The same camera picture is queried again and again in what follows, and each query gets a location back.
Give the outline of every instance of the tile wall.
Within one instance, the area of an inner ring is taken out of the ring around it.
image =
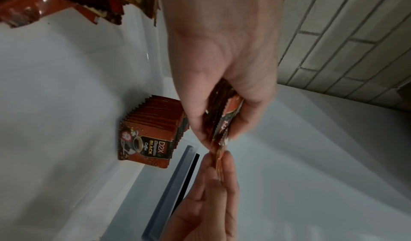
[[[411,0],[285,0],[278,83],[411,111]]]

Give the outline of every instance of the hand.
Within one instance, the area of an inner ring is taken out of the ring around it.
[[[210,149],[203,114],[222,77],[245,100],[229,137],[255,126],[276,91],[283,0],[161,1],[174,84],[199,140]]]
[[[229,152],[222,159],[220,182],[211,154],[204,156],[193,187],[169,219],[160,241],[237,239],[239,188],[234,160]]]

